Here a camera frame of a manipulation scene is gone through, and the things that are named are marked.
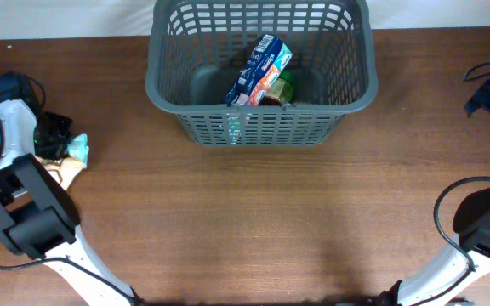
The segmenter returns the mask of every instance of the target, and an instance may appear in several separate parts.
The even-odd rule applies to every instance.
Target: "plastic basket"
[[[293,52],[286,106],[220,102],[263,34]],[[378,90],[368,6],[338,1],[157,1],[146,92],[207,146],[313,146]]]

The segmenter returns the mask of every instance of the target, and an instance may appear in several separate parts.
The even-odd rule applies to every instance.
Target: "brown tabletop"
[[[463,105],[490,28],[375,31],[377,99],[313,149],[208,149],[145,94],[148,37],[0,41],[47,110],[88,135],[70,188],[83,231],[143,298],[261,303],[378,295],[445,245],[431,217],[453,181],[490,175],[490,116]],[[442,208],[451,230],[464,196]],[[27,261],[0,243],[0,264]],[[490,305],[490,275],[461,297]],[[83,305],[46,267],[0,271],[0,305]]]

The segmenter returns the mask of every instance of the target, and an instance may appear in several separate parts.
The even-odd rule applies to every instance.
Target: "beige object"
[[[58,161],[50,161],[37,157],[50,176],[67,190],[73,179],[84,169],[84,163],[73,157],[66,157]]]

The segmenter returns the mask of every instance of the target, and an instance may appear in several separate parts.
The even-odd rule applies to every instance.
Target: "light blue plastic wrapper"
[[[67,145],[67,154],[83,162],[85,169],[88,161],[89,152],[90,152],[90,148],[88,147],[88,136],[86,134],[80,134],[76,136]]]

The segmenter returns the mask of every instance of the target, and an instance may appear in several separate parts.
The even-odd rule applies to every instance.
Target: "green lid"
[[[290,85],[296,89],[296,78],[293,76],[292,73],[288,71],[281,71],[281,75],[279,76],[280,79],[285,80],[290,83]]]

